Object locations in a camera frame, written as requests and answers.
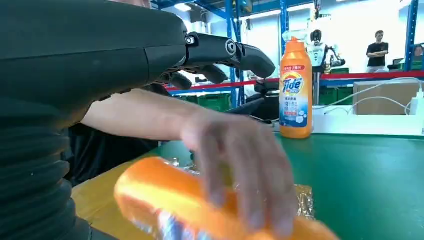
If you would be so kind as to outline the person's hand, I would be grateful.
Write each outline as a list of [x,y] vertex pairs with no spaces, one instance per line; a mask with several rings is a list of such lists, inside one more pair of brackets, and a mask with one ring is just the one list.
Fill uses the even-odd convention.
[[241,115],[199,109],[180,121],[180,139],[195,153],[206,194],[217,207],[226,200],[221,164],[238,185],[238,207],[251,230],[269,223],[287,236],[294,228],[297,197],[291,164],[273,131]]

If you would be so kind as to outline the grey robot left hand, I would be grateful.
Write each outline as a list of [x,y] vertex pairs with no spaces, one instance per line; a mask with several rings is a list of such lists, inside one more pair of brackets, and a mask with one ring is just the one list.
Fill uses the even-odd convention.
[[261,78],[275,71],[258,48],[188,32],[170,12],[107,0],[3,0],[0,127],[67,128],[92,102],[213,64]]

